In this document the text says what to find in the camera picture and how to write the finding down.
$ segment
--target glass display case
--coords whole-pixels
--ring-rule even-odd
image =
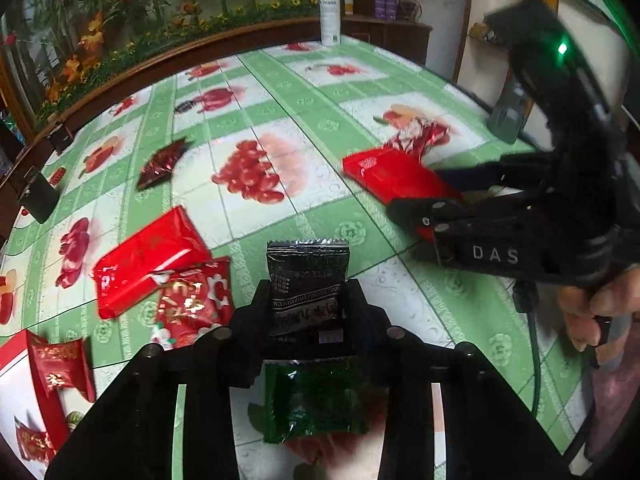
[[[315,15],[317,0],[13,0],[0,68],[34,129],[140,62],[229,28]]]

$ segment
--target green snack packet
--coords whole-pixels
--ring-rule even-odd
[[[266,363],[264,374],[264,442],[334,431],[367,433],[360,400],[364,380],[354,358]]]

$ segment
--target white spray bottle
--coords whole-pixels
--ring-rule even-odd
[[[340,44],[340,0],[320,0],[320,38],[324,46]]]

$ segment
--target wooden cabinet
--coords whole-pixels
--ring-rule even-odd
[[[342,33],[424,65],[431,27],[423,23],[392,22],[354,14],[342,17]]]

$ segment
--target human hand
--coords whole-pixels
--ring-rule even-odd
[[[640,267],[634,267],[607,283],[590,299],[587,291],[575,286],[558,290],[566,331],[576,349],[600,342],[600,327],[594,316],[620,316],[640,312]]]

